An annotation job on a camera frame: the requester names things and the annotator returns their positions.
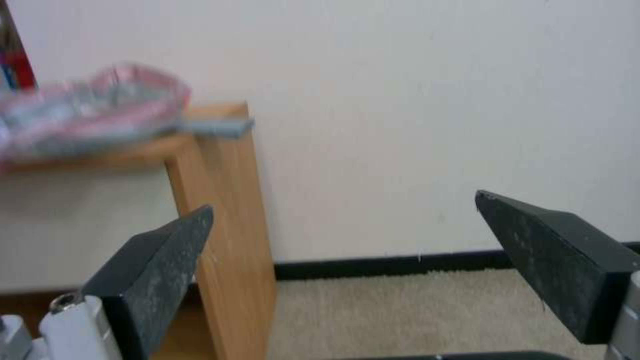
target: wooden panel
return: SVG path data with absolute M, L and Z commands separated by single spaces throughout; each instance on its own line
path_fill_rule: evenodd
M 247 116 L 246 105 L 195 109 Z M 275 308 L 275 275 L 253 138 L 200 139 L 167 162 L 180 213 L 214 207 L 212 237 L 196 275 L 219 359 L 264 359 Z

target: blurry object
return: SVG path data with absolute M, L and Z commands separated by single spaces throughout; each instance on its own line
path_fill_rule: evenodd
M 0 161 L 74 156 L 175 131 L 190 89 L 139 65 L 0 99 Z

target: white wall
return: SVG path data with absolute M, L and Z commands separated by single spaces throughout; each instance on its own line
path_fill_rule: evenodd
M 277 261 L 496 249 L 486 188 L 640 234 L 636 0 L 10 0 L 41 83 L 247 99 Z

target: red object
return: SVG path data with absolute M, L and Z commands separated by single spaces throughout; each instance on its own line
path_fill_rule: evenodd
M 6 54 L 3 56 L 2 63 L 8 65 L 15 73 L 17 89 L 25 90 L 36 86 L 36 79 L 26 53 Z

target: plastic bag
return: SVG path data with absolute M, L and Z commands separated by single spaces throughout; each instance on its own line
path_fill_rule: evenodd
M 75 156 L 139 141 L 180 126 L 190 89 L 140 65 L 104 70 L 0 99 L 0 161 Z

